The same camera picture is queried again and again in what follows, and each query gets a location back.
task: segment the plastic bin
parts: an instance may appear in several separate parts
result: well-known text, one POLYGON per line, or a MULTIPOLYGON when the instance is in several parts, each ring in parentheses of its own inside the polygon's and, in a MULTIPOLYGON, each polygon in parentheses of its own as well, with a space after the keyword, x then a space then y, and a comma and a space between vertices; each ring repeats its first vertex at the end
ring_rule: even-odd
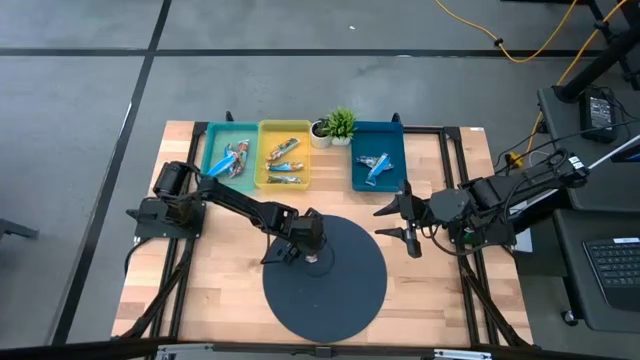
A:
POLYGON ((221 174, 217 178, 221 184, 232 189, 249 192, 254 189, 253 174, 256 169, 258 149, 258 124, 255 122, 210 122, 207 126, 200 170, 203 174, 209 172, 209 169, 224 157, 224 148, 227 144, 231 144, 235 150, 238 148, 238 141, 241 140, 249 140, 249 153, 244 170, 233 178, 227 174, 221 174))
POLYGON ((404 129, 399 122, 356 121, 356 132, 351 140, 351 182, 353 190, 373 192, 397 192, 400 180, 407 178, 407 162, 404 157, 404 129), (380 156, 386 152, 391 157, 393 169, 376 177, 376 186, 365 184, 371 170, 356 163, 358 156, 380 156))
POLYGON ((258 153, 256 160, 255 184, 261 189, 305 190, 311 183, 311 122, 307 120, 263 120, 258 130, 258 153), (300 144, 275 162, 302 162, 304 168, 295 172, 269 172, 266 169, 267 156, 273 149, 289 140, 297 138, 300 144), (268 184, 269 175, 297 176, 302 184, 268 184))

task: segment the yellow tray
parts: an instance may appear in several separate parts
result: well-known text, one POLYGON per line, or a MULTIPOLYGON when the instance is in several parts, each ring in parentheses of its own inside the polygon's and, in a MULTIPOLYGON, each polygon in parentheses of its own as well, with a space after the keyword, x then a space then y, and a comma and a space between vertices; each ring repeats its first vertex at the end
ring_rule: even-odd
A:
POLYGON ((311 183, 311 123, 307 120, 263 120, 258 128, 258 154, 254 182, 261 189, 306 190, 311 183), (266 169, 267 156, 273 149, 289 140, 297 138, 300 144, 276 162, 301 162, 304 168, 295 172, 269 172, 266 169), (268 184, 269 175, 297 176, 302 184, 268 184))

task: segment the potted plant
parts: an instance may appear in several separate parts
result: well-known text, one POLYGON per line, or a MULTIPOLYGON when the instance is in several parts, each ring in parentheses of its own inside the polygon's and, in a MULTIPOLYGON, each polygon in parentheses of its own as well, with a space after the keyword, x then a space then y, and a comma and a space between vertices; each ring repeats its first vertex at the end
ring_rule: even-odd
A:
POLYGON ((316 149, 325 149, 331 145, 329 119, 318 119, 311 124, 311 145, 316 149))
POLYGON ((356 115, 353 111, 338 106, 338 109, 329 114, 329 135, 331 143, 338 146, 347 146, 355 132, 356 115))

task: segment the blue tray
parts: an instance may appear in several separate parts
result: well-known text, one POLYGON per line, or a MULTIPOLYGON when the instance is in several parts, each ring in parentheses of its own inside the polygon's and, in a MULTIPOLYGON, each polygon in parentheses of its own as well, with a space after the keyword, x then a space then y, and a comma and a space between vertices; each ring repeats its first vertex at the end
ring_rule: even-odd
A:
POLYGON ((224 156, 224 148, 231 144, 237 148, 238 141, 249 140, 249 154, 242 173, 229 178, 220 175, 218 181, 240 192, 253 190, 253 174, 256 170, 256 154, 258 153, 258 124, 250 122, 210 122, 207 126, 207 141, 202 155, 200 171, 206 174, 213 165, 224 156))
POLYGON ((351 140, 351 181, 355 191, 397 192, 400 180, 407 179, 407 163, 404 158, 404 132, 401 123, 356 121, 356 132, 351 140), (393 169, 376 177, 376 186, 365 184, 371 170, 356 163, 357 156, 380 156, 386 152, 391 157, 393 169))

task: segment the yellow cable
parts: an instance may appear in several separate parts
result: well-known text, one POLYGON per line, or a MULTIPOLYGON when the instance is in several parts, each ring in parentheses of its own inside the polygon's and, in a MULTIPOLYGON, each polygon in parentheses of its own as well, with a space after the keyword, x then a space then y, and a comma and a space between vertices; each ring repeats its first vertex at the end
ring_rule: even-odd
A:
MULTIPOLYGON (((465 20, 461 17, 459 17, 458 15, 452 13, 449 9, 447 9, 444 5, 442 5, 442 3, 440 2, 440 0, 434 0, 438 6, 440 6, 440 8, 442 8, 442 10, 444 10, 444 12, 446 12, 447 14, 449 14, 451 17, 453 17, 454 19, 467 24, 469 26, 472 26, 482 32, 484 32, 485 34, 489 35, 493 40, 498 40, 499 38, 497 36, 495 36, 491 31, 487 30, 486 28, 472 23, 471 21, 465 20)), ((526 63, 529 60, 534 59, 536 56, 538 56, 546 47, 547 45, 549 45, 549 43, 551 42, 551 40, 553 40, 553 38, 556 36, 556 34, 558 33, 558 31, 562 28, 562 26, 564 25, 564 23, 567 21, 567 19, 569 18, 569 15, 571 14, 571 11, 573 10, 573 7, 576 5, 576 3, 578 2, 578 0, 573 0, 573 2, 571 3, 571 6, 569 6, 569 9, 567 10, 567 12, 564 14, 564 17, 562 18, 562 20, 560 21, 560 23, 558 24, 558 26, 556 27, 556 29, 553 31, 553 33, 551 34, 551 36, 549 36, 549 38, 547 39, 547 41, 544 42, 544 44, 542 45, 542 47, 540 49, 538 49, 538 51, 536 51, 535 53, 533 53, 533 55, 524 58, 524 59, 515 59, 513 58, 509 52, 507 51, 507 49, 505 49, 505 47, 502 44, 498 44, 498 47, 500 47, 500 50, 502 50, 502 52, 504 53, 504 55, 511 61, 513 61, 514 63, 518 63, 518 64, 523 64, 526 63)))
MULTIPOLYGON (((618 3, 618 5, 616 5, 616 7, 614 7, 608 14, 607 16, 604 17, 603 21, 608 21, 609 18, 611 18, 613 16, 613 14, 615 14, 616 11, 618 11, 618 9, 624 5, 624 3, 626 3, 628 0, 622 0, 618 3)), ((558 80, 558 82, 556 83, 556 85, 560 85, 564 79, 567 77, 567 75, 569 75, 569 73, 571 72, 571 70, 573 69, 573 67, 578 63, 578 60, 580 60, 580 57, 582 56, 582 53, 584 53, 584 51, 587 49, 587 47, 589 46, 589 44, 591 44, 591 42, 593 41, 593 39, 595 39, 596 35, 598 34, 599 30, 594 30, 591 33, 591 36, 589 36, 589 38, 587 39, 587 41, 584 43, 584 45, 582 45, 582 48, 580 49, 580 51, 578 51, 578 54, 576 55, 576 57, 573 59, 573 61, 571 62, 571 64, 569 64, 569 67, 567 68, 567 70, 564 71, 564 73, 562 74, 562 76, 560 77, 560 80, 558 80)), ((528 153, 529 151, 531 151, 531 148, 533 147, 533 136, 536 133, 536 129, 538 128, 538 124, 540 123, 540 121, 542 120, 542 113, 538 113, 538 118, 536 119, 536 122, 533 124, 533 129, 531 130, 531 137, 529 138, 529 144, 527 145, 527 150, 525 151, 525 153, 528 153)))

